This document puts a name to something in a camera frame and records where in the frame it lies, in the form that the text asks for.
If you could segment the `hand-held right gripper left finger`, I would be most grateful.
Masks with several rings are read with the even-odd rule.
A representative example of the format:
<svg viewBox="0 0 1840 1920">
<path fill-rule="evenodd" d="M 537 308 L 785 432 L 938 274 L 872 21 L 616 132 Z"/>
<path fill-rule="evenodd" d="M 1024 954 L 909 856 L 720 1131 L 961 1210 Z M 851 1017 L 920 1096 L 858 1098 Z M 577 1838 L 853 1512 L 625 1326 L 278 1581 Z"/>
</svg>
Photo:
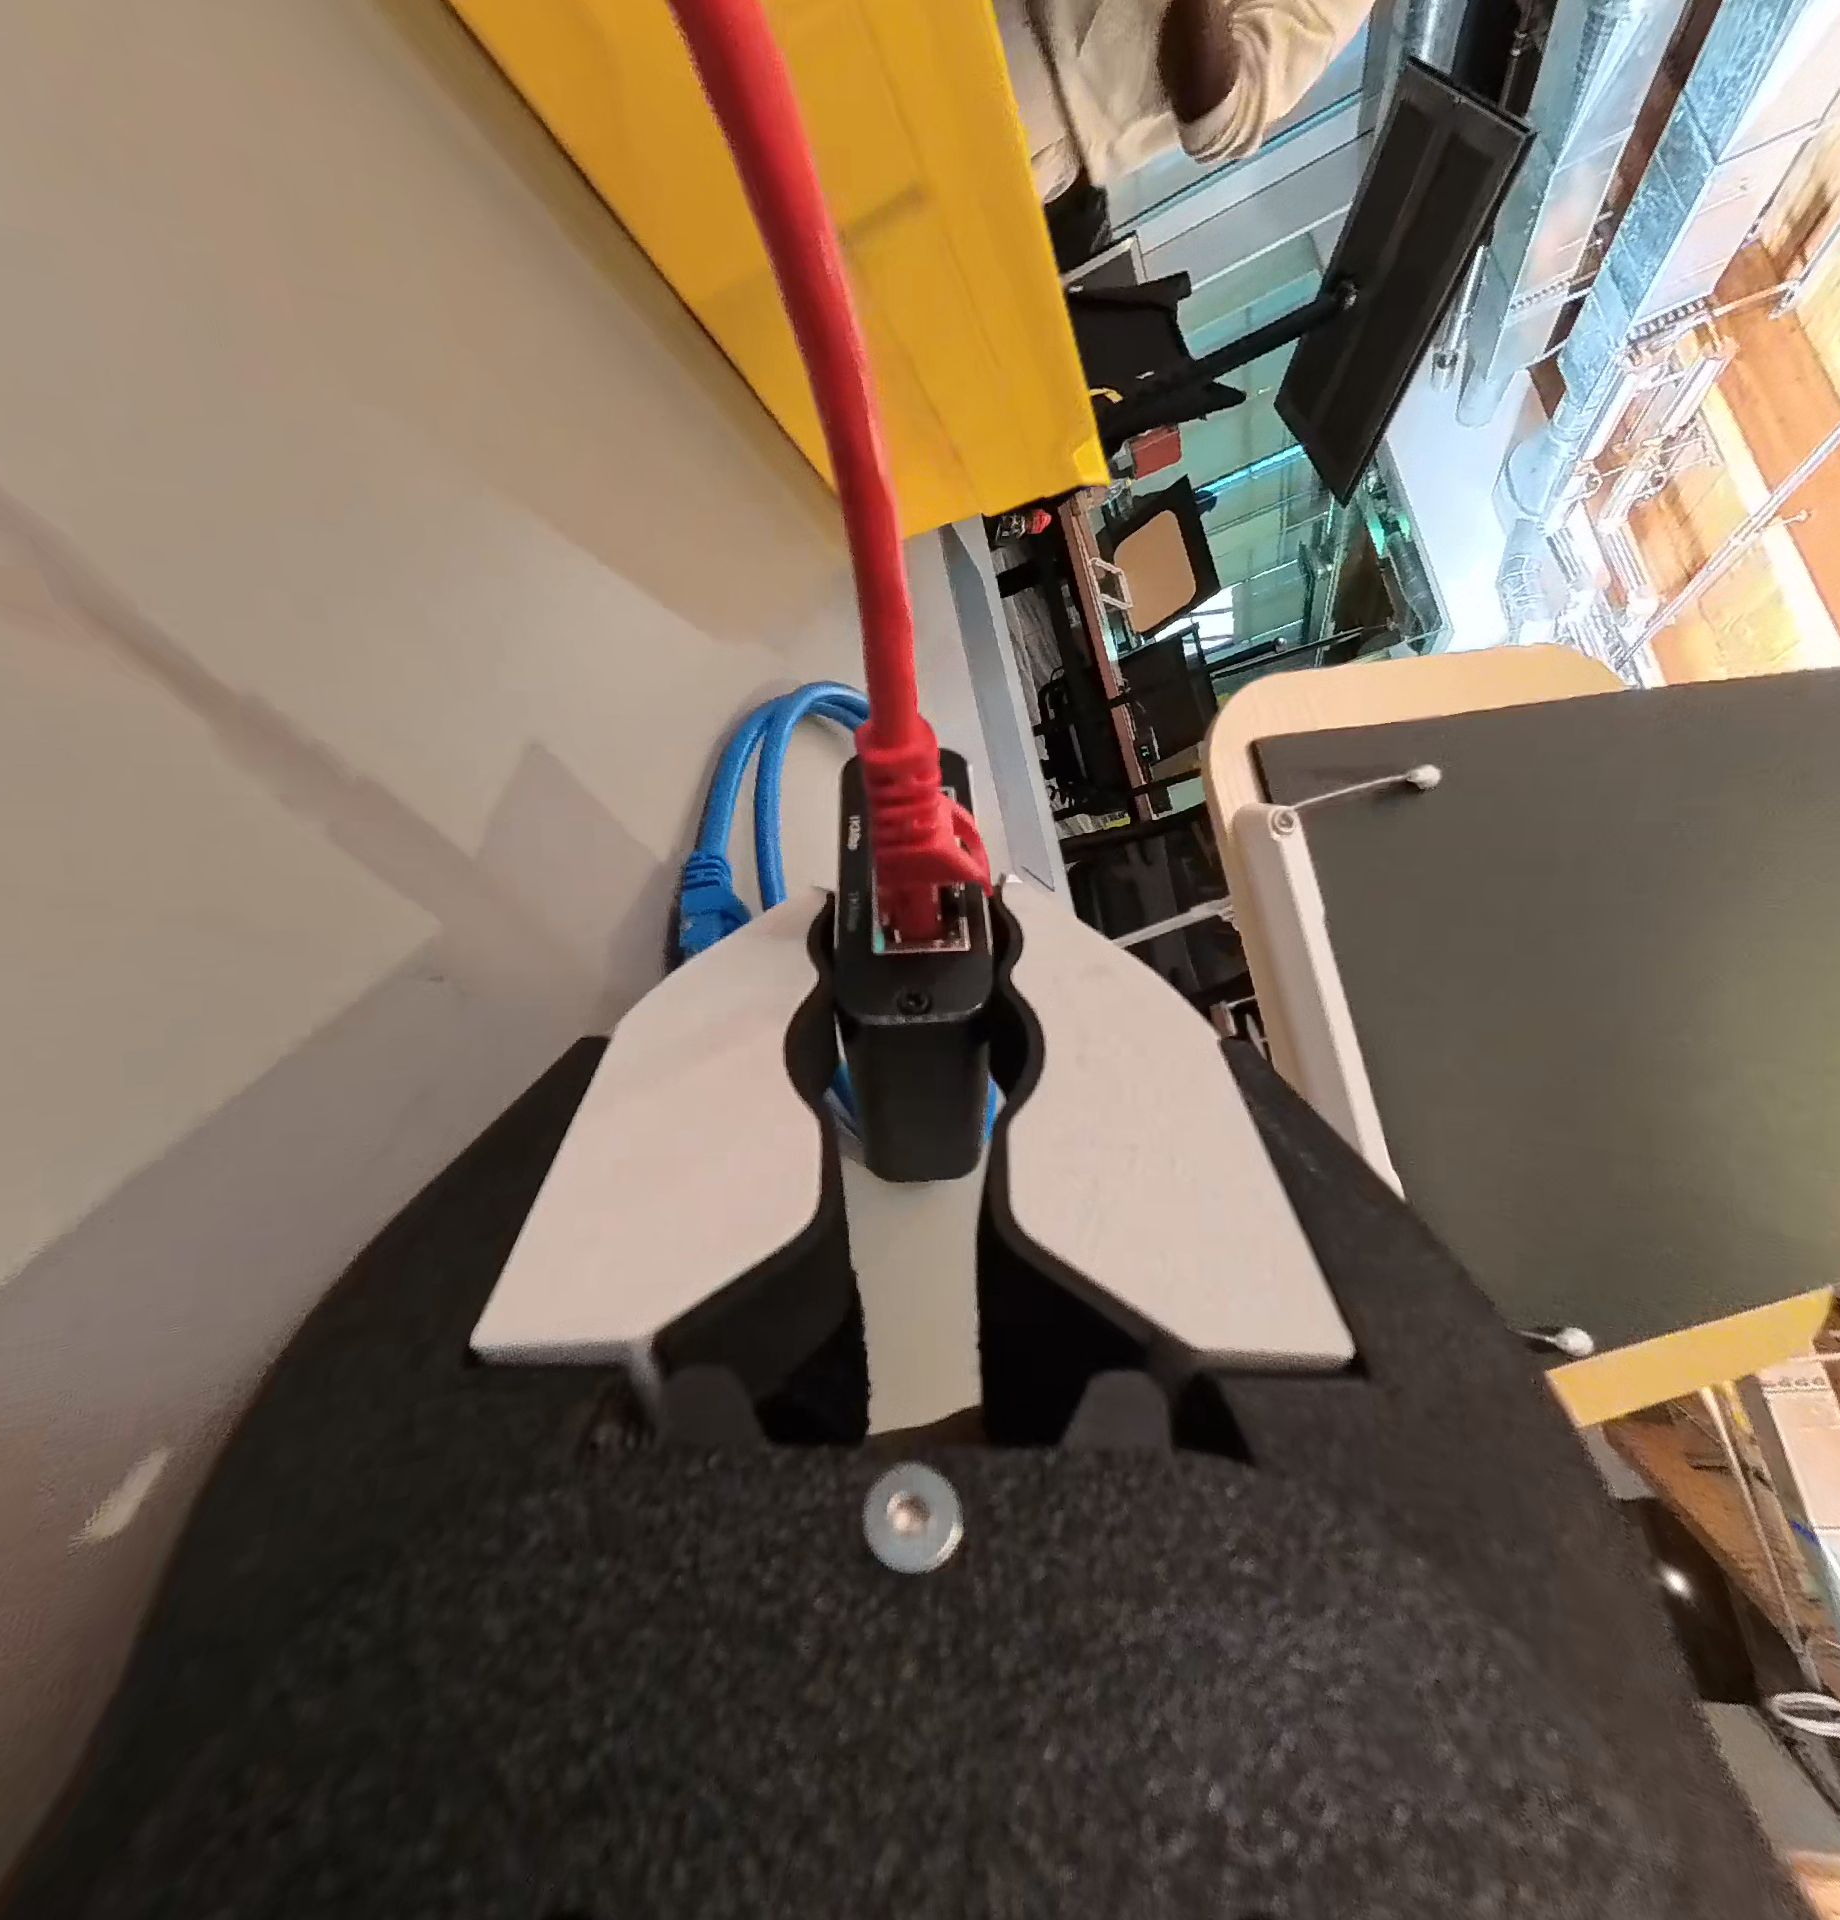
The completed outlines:
<svg viewBox="0 0 1840 1920">
<path fill-rule="evenodd" d="M 650 1412 L 721 1369 L 761 1427 L 842 1427 L 832 906 L 792 895 L 619 1019 L 469 1332 L 477 1364 L 613 1369 Z"/>
</svg>

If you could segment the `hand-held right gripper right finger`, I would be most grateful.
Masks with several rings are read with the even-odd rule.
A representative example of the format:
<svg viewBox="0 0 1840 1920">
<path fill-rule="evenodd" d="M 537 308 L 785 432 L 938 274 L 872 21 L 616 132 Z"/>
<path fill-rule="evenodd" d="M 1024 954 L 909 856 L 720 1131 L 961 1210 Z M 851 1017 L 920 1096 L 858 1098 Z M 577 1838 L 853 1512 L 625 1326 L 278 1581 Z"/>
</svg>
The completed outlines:
<svg viewBox="0 0 1840 1920">
<path fill-rule="evenodd" d="M 1028 1248 L 1215 1365 L 1332 1374 L 1356 1346 L 1215 1030 L 1033 884 L 1003 884 L 1038 1041 L 1003 1115 Z"/>
</svg>

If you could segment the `black network adapter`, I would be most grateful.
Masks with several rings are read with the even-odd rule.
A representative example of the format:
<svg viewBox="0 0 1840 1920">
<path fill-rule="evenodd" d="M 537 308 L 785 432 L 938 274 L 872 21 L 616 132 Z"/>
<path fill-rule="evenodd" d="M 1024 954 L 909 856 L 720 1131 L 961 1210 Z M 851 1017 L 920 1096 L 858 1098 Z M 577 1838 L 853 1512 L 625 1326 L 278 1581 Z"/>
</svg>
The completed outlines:
<svg viewBox="0 0 1840 1920">
<path fill-rule="evenodd" d="M 987 893 L 956 884 L 941 893 L 935 936 L 896 937 L 880 913 L 860 758 L 846 762 L 838 791 L 830 980 L 863 1159 L 887 1183 L 956 1181 L 983 1158 L 996 1094 Z"/>
</svg>

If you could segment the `chair with tan back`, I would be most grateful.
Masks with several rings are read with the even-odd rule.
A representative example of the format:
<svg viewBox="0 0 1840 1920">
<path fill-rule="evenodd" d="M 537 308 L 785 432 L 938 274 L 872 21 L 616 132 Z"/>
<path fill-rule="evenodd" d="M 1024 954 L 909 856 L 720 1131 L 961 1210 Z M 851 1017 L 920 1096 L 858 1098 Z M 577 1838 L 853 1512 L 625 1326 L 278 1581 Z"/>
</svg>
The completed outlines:
<svg viewBox="0 0 1840 1920">
<path fill-rule="evenodd" d="M 1124 623 L 1141 641 L 1222 589 L 1201 494 L 1192 477 L 1141 491 L 1128 514 L 1106 523 L 1097 554 L 1120 582 L 1116 596 Z"/>
</svg>

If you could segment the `yellow panel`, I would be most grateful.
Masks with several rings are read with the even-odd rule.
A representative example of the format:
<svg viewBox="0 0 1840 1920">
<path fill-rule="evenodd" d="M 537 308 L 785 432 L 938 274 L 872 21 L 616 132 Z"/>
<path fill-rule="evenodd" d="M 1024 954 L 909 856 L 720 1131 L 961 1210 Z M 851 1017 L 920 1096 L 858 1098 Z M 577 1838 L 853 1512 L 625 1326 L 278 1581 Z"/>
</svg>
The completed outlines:
<svg viewBox="0 0 1840 1920">
<path fill-rule="evenodd" d="M 830 484 L 761 234 L 667 4 L 452 11 Z M 761 11 L 844 254 L 902 534 L 1103 481 L 990 4 Z"/>
</svg>

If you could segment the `black monitor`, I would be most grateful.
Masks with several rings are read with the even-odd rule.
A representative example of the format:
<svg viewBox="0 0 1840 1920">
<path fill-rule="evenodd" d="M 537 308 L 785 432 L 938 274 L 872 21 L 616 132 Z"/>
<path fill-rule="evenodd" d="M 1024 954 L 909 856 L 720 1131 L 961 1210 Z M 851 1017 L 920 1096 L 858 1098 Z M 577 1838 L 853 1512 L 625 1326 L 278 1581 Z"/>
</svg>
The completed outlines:
<svg viewBox="0 0 1840 1920">
<path fill-rule="evenodd" d="M 1405 60 L 1332 249 L 1327 315 L 1298 340 L 1274 408 L 1337 502 L 1359 487 L 1532 147 L 1532 130 Z"/>
</svg>

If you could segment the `black board with wooden frame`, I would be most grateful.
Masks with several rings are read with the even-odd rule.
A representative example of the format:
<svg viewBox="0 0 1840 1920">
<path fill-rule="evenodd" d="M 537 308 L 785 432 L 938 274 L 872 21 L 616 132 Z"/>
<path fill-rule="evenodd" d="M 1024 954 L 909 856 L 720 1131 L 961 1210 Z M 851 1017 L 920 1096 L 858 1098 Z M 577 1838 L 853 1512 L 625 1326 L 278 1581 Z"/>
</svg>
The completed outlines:
<svg viewBox="0 0 1840 1920">
<path fill-rule="evenodd" d="M 1840 1287 L 1840 665 L 1556 644 L 1243 685 L 1206 803 L 1271 1065 L 1593 1427 L 1801 1353 Z"/>
</svg>

